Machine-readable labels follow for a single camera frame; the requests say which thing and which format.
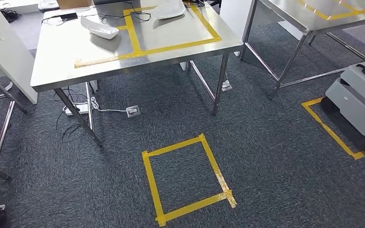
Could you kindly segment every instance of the cardboard box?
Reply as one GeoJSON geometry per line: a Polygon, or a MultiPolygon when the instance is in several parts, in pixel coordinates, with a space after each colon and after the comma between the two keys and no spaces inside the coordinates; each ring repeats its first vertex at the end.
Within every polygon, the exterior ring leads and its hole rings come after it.
{"type": "Polygon", "coordinates": [[[93,5],[93,0],[57,0],[59,8],[62,10],[89,7],[93,5]]]}

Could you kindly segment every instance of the floor outlet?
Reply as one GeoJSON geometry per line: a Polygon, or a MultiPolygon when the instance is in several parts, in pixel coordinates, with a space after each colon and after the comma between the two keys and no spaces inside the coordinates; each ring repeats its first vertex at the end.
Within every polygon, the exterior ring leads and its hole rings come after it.
{"type": "Polygon", "coordinates": [[[141,114],[141,110],[139,109],[139,106],[135,105],[129,108],[126,108],[126,114],[128,115],[128,118],[137,116],[141,114]]]}
{"type": "MultiPolygon", "coordinates": [[[[82,115],[89,113],[89,109],[88,109],[87,104],[79,104],[79,105],[77,104],[76,108],[79,109],[79,113],[82,114],[82,115]]],[[[73,115],[68,108],[65,109],[65,114],[69,115],[69,116],[73,115]]]]}
{"type": "Polygon", "coordinates": [[[225,82],[223,82],[223,84],[221,85],[221,90],[223,92],[231,90],[233,87],[231,87],[230,82],[228,80],[226,80],[225,82]]]}

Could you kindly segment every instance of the table top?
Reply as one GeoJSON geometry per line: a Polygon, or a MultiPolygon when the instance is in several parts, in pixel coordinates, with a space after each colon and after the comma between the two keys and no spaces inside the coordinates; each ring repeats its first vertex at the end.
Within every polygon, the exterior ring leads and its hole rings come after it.
{"type": "Polygon", "coordinates": [[[238,51],[241,40],[220,16],[205,5],[186,4],[183,15],[172,19],[157,19],[154,14],[136,15],[135,11],[151,13],[163,0],[126,2],[57,10],[44,18],[76,12],[79,16],[100,22],[96,14],[107,17],[103,22],[119,28],[112,40],[107,40],[83,28],[80,19],[65,21],[52,18],[42,24],[31,86],[42,92],[123,73],[176,64],[188,60],[238,51]]]}
{"type": "Polygon", "coordinates": [[[306,35],[365,24],[365,0],[260,0],[306,35]]]}

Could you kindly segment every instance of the yellow tape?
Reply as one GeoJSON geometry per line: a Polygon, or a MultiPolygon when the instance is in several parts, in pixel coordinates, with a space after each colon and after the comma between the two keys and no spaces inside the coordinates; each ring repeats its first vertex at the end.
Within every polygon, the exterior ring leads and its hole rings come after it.
{"type": "Polygon", "coordinates": [[[116,27],[118,30],[127,30],[128,27],[126,25],[123,25],[123,26],[118,26],[116,27]]]}
{"type": "Polygon", "coordinates": [[[205,139],[205,135],[202,133],[199,135],[199,138],[201,138],[202,146],[205,149],[206,155],[208,156],[212,169],[215,172],[216,178],[218,179],[219,184],[221,185],[221,189],[223,190],[223,192],[227,193],[227,200],[229,201],[231,208],[235,208],[237,204],[236,200],[233,198],[233,195],[231,194],[231,191],[227,186],[223,175],[221,174],[219,166],[216,163],[215,157],[212,154],[211,148],[209,147],[209,144],[205,139]]]}
{"type": "Polygon", "coordinates": [[[201,139],[199,137],[196,137],[196,138],[189,139],[189,140],[186,140],[186,141],[183,141],[183,142],[179,142],[179,143],[171,145],[171,146],[166,146],[166,147],[161,148],[159,150],[152,151],[152,152],[148,153],[147,156],[152,157],[152,156],[160,155],[162,153],[177,150],[177,149],[182,148],[184,146],[188,146],[188,145],[191,145],[191,144],[194,144],[194,143],[199,143],[200,141],[201,141],[201,139]]]}
{"type": "Polygon", "coordinates": [[[215,160],[215,158],[212,154],[212,151],[211,151],[211,149],[208,145],[208,142],[205,139],[205,135],[200,134],[196,138],[189,139],[189,140],[186,140],[184,142],[179,142],[177,144],[167,146],[167,147],[161,148],[159,150],[156,150],[156,151],[153,151],[153,152],[150,152],[150,153],[148,153],[148,151],[144,151],[144,152],[142,152],[142,158],[143,158],[144,166],[145,166],[145,169],[146,169],[146,175],[147,175],[147,178],[148,178],[148,181],[149,181],[150,191],[152,193],[154,208],[156,210],[156,219],[155,220],[158,221],[159,226],[163,227],[163,226],[166,225],[167,221],[170,221],[170,220],[175,219],[179,216],[188,214],[188,213],[193,212],[195,210],[201,209],[203,207],[209,206],[213,203],[216,203],[216,202],[224,200],[224,199],[227,199],[229,201],[230,206],[232,208],[236,207],[236,204],[237,204],[236,200],[233,198],[231,190],[227,186],[227,184],[226,184],[226,182],[225,182],[225,180],[224,180],[224,178],[221,174],[219,166],[216,163],[216,160],[215,160]],[[150,165],[149,157],[160,155],[160,154],[170,152],[170,151],[182,148],[184,146],[188,146],[188,145],[191,145],[191,144],[194,144],[194,143],[199,143],[199,142],[202,143],[202,146],[205,149],[206,155],[209,158],[209,161],[211,163],[213,171],[216,174],[216,177],[219,181],[219,184],[221,185],[221,188],[223,189],[223,192],[220,193],[220,194],[217,194],[215,196],[200,200],[196,203],[190,204],[190,205],[185,206],[183,208],[174,210],[174,211],[169,212],[167,214],[164,214],[163,208],[162,208],[162,205],[161,205],[161,202],[160,202],[159,192],[157,191],[156,182],[154,180],[152,167],[150,165]]]}
{"type": "Polygon", "coordinates": [[[325,123],[322,122],[322,120],[318,117],[318,115],[310,108],[310,106],[315,105],[320,103],[322,100],[321,98],[317,98],[311,101],[307,101],[302,103],[301,105],[310,113],[310,115],[317,121],[319,122],[322,127],[325,129],[325,131],[342,147],[342,149],[345,150],[345,152],[347,154],[349,154],[350,156],[352,156],[355,160],[358,160],[360,158],[363,158],[365,156],[365,152],[361,151],[361,152],[357,152],[357,153],[353,153],[349,147],[346,146],[346,144],[337,136],[337,134],[335,134],[331,128],[329,128],[327,125],[325,125],[325,123]]]}
{"type": "Polygon", "coordinates": [[[193,211],[196,211],[198,209],[204,208],[206,206],[209,206],[213,203],[219,202],[221,200],[226,199],[226,193],[222,192],[217,195],[211,196],[209,198],[203,199],[201,201],[198,201],[196,203],[193,203],[191,205],[185,206],[183,208],[174,210],[170,213],[167,213],[164,215],[166,221],[170,221],[172,219],[175,219],[177,217],[186,215],[188,213],[191,213],[193,211]]]}
{"type": "Polygon", "coordinates": [[[341,18],[347,18],[347,17],[351,17],[351,16],[365,14],[365,9],[356,10],[351,5],[347,4],[345,2],[345,0],[340,1],[340,4],[343,5],[344,7],[346,7],[351,12],[341,13],[341,14],[336,14],[336,15],[331,15],[331,16],[327,16],[324,13],[322,13],[321,11],[318,11],[317,9],[315,9],[312,6],[310,6],[309,4],[307,4],[304,0],[297,0],[297,2],[300,3],[301,5],[303,5],[304,7],[306,7],[311,12],[315,13],[316,15],[318,15],[319,17],[321,17],[324,20],[337,20],[337,19],[341,19],[341,18]]]}
{"type": "Polygon", "coordinates": [[[152,192],[154,209],[156,210],[157,214],[156,220],[158,221],[159,226],[164,227],[166,225],[166,221],[164,219],[163,208],[160,202],[159,192],[157,191],[156,182],[154,181],[152,166],[150,165],[147,151],[142,152],[142,158],[144,160],[144,166],[146,169],[147,179],[149,181],[150,191],[152,192]]]}
{"type": "Polygon", "coordinates": [[[213,27],[209,24],[206,18],[199,12],[198,8],[195,5],[191,5],[190,7],[198,19],[202,22],[208,32],[212,35],[213,38],[221,40],[219,34],[213,29],[213,27]]]}
{"type": "MultiPolygon", "coordinates": [[[[150,10],[150,9],[154,9],[154,8],[156,8],[156,6],[137,8],[137,9],[135,9],[135,11],[142,11],[142,10],[145,10],[145,9],[150,10]]],[[[194,46],[210,44],[210,43],[221,41],[221,38],[220,38],[219,34],[206,21],[206,19],[198,11],[198,9],[194,5],[191,5],[191,9],[195,13],[195,15],[198,17],[198,19],[202,22],[202,24],[205,26],[205,28],[209,31],[209,33],[213,36],[213,38],[194,41],[194,42],[190,42],[190,43],[177,44],[177,45],[172,45],[172,46],[168,46],[168,47],[160,47],[160,48],[155,48],[155,49],[151,49],[151,50],[141,50],[141,47],[140,47],[140,44],[139,44],[139,39],[136,35],[136,31],[135,31],[135,28],[134,28],[134,23],[132,22],[132,18],[129,15],[134,10],[133,9],[126,9],[126,10],[123,11],[124,16],[127,15],[125,17],[126,26],[124,26],[124,27],[128,30],[129,39],[131,40],[131,46],[132,46],[132,49],[133,49],[133,53],[123,54],[123,55],[109,57],[109,58],[98,59],[98,60],[94,60],[94,61],[90,61],[90,62],[76,61],[75,62],[75,68],[87,67],[87,66],[92,66],[92,65],[96,65],[96,64],[107,63],[107,62],[112,62],[112,61],[116,61],[116,60],[128,59],[128,58],[137,58],[137,57],[142,57],[142,56],[146,56],[146,55],[161,53],[161,52],[165,52],[165,51],[172,51],[172,50],[177,50],[177,49],[182,49],[182,48],[190,48],[190,47],[194,47],[194,46]]]]}

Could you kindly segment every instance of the metal frame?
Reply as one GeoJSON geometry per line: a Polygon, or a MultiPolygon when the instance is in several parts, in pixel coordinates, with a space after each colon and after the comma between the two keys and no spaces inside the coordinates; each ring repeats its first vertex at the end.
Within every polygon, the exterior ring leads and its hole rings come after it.
{"type": "MultiPolygon", "coordinates": [[[[218,104],[220,100],[221,95],[221,87],[224,82],[224,78],[226,76],[226,68],[227,68],[227,62],[229,59],[229,54],[224,54],[222,61],[221,61],[221,69],[219,73],[219,79],[218,79],[218,85],[216,87],[216,94],[214,94],[211,89],[209,88],[208,84],[206,83],[205,79],[203,78],[202,74],[200,73],[199,69],[195,65],[194,61],[188,61],[186,62],[186,70],[189,72],[191,71],[191,68],[194,69],[196,75],[201,80],[203,86],[205,87],[206,91],[208,92],[209,96],[211,97],[213,101],[213,111],[212,114],[216,115],[218,111],[218,104]]],[[[80,123],[80,125],[83,127],[83,129],[92,137],[92,139],[96,142],[98,147],[102,147],[103,144],[101,143],[100,139],[97,137],[94,129],[94,119],[93,119],[93,109],[91,104],[91,90],[92,86],[90,82],[86,82],[86,97],[87,97],[87,106],[88,106],[88,116],[89,116],[89,124],[86,123],[86,121],[83,119],[82,115],[79,113],[79,111],[75,108],[75,106],[72,104],[72,102],[69,100],[68,96],[64,93],[64,91],[61,88],[54,89],[55,93],[57,93],[58,97],[62,100],[62,102],[67,106],[67,108],[71,111],[73,116],[76,117],[77,121],[80,123]]]]}
{"type": "MultiPolygon", "coordinates": [[[[287,86],[292,86],[292,85],[296,85],[296,84],[299,84],[299,83],[314,80],[314,79],[317,79],[317,78],[320,78],[320,77],[332,75],[332,74],[335,74],[335,73],[345,71],[347,69],[347,67],[346,67],[346,68],[342,68],[342,69],[338,69],[338,70],[333,70],[333,71],[330,71],[330,72],[327,72],[327,73],[323,73],[323,74],[320,74],[320,75],[315,75],[315,76],[303,78],[303,79],[292,81],[292,82],[282,83],[283,80],[287,77],[288,72],[289,72],[290,68],[293,65],[293,62],[296,60],[296,58],[297,58],[302,46],[304,45],[307,37],[310,36],[310,34],[313,34],[313,31],[309,31],[307,34],[302,35],[296,49],[294,50],[292,56],[290,57],[289,61],[287,62],[286,66],[285,66],[285,69],[283,70],[282,74],[278,77],[275,74],[275,72],[268,66],[268,64],[262,59],[262,57],[248,43],[248,39],[250,37],[251,27],[252,27],[252,23],[254,21],[254,15],[255,15],[255,10],[256,10],[258,1],[259,0],[253,0],[252,3],[251,3],[250,16],[248,18],[247,25],[246,25],[247,30],[246,30],[246,32],[244,34],[244,37],[243,37],[244,45],[241,47],[241,51],[240,51],[240,60],[243,61],[246,49],[250,50],[253,53],[253,55],[255,55],[255,57],[258,59],[258,61],[266,68],[266,70],[276,80],[275,87],[274,87],[273,91],[269,94],[269,97],[271,99],[276,95],[276,93],[278,92],[278,90],[280,88],[284,88],[284,87],[287,87],[287,86]]],[[[340,43],[342,46],[346,47],[348,50],[352,51],[354,54],[358,55],[360,58],[362,58],[363,59],[362,62],[365,62],[365,55],[363,55],[362,53],[360,53],[359,51],[357,51],[355,48],[351,47],[347,43],[343,42],[341,39],[334,36],[332,33],[327,33],[327,35],[330,36],[331,38],[333,38],[338,43],[340,43]]],[[[312,42],[314,41],[314,39],[315,39],[315,35],[312,36],[312,38],[311,38],[311,40],[309,41],[308,44],[311,45],[312,42]]]]}
{"type": "MultiPolygon", "coordinates": [[[[27,114],[27,110],[25,109],[25,107],[19,101],[17,101],[1,85],[0,85],[0,91],[3,93],[3,94],[0,95],[0,99],[7,98],[7,99],[10,100],[8,112],[6,113],[5,121],[3,123],[3,127],[2,127],[2,129],[0,131],[0,151],[1,151],[2,150],[2,146],[3,146],[3,142],[5,140],[6,133],[7,133],[8,128],[9,128],[10,118],[12,117],[12,112],[13,112],[14,106],[17,106],[17,108],[20,109],[24,114],[27,114]]],[[[5,180],[10,179],[10,176],[8,174],[2,172],[1,170],[0,170],[0,177],[3,178],[3,179],[5,179],[5,180]]]]}

